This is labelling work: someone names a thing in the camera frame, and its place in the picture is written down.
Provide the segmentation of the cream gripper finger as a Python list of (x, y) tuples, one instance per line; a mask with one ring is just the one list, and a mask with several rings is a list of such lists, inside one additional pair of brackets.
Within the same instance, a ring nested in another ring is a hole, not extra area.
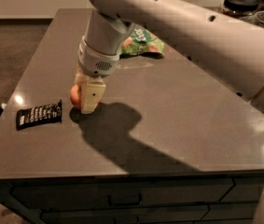
[(92, 113), (101, 101), (105, 91), (104, 80), (101, 77), (90, 77), (81, 83), (81, 113)]
[(82, 69), (78, 66), (76, 68), (75, 83), (80, 85), (87, 81), (87, 76), (83, 73)]

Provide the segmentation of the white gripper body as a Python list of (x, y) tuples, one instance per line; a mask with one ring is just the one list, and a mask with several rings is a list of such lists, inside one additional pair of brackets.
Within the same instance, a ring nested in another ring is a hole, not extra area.
[(88, 77), (110, 76), (119, 61), (119, 55), (105, 55), (92, 49), (82, 37), (79, 44), (78, 63), (84, 75)]

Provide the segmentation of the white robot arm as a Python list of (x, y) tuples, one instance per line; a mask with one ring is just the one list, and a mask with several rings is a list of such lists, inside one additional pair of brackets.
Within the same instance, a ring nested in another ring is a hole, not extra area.
[(264, 114), (264, 28), (182, 0), (89, 0), (78, 49), (81, 111), (95, 110), (123, 42), (141, 25)]

